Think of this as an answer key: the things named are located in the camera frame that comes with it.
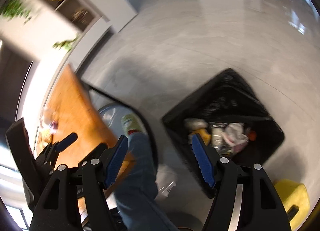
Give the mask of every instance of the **metal screw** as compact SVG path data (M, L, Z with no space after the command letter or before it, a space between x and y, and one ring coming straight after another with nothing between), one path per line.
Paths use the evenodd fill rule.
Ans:
M254 165L254 168L255 168L256 170L261 170L261 169L262 169L262 166L261 166L260 164L256 163L256 164Z
M221 157L221 158L220 158L220 162L222 162L222 163L228 163L228 162L229 162L229 159L226 158L226 157Z
M64 170L66 168L66 166L64 164L61 164L58 166L58 170Z
M93 164L93 165L96 165L96 164L98 164L99 162L100 162L99 159L92 159L92 160L91 160L91 164Z

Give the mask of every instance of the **green plant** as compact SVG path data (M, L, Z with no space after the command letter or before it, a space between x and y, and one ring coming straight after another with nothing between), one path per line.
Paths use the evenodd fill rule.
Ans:
M78 36L79 35L77 34L74 40L64 40L61 42L57 41L55 44L52 45L52 47L59 48L59 49L64 48L69 52L72 48L72 44L78 39Z
M21 0L9 0L8 4L4 6L1 15L9 20L16 17L24 17L26 20L24 24L31 20L30 9L23 6Z

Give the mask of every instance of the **yellow stool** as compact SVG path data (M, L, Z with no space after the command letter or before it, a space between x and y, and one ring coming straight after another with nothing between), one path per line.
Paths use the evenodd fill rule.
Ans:
M306 186L288 179L274 184L287 212L291 229L296 229L306 218L310 210L310 201Z

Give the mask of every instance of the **polished floor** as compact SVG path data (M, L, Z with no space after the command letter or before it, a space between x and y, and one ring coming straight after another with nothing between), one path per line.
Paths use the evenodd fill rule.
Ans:
M205 221L207 199L175 152L161 117L228 67L252 86L285 133L263 165L272 181L306 185L320 196L320 27L308 0L130 0L139 14L102 47L83 79L129 103L149 120L160 162L177 185L166 212ZM105 104L93 97L97 108ZM230 230L235 230L236 220Z

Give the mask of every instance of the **blue pants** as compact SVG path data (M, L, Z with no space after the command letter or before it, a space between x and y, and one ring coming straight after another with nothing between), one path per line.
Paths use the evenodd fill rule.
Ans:
M158 189L149 138L141 132L131 134L128 151L136 162L115 190L124 224L129 231L178 231L154 201Z

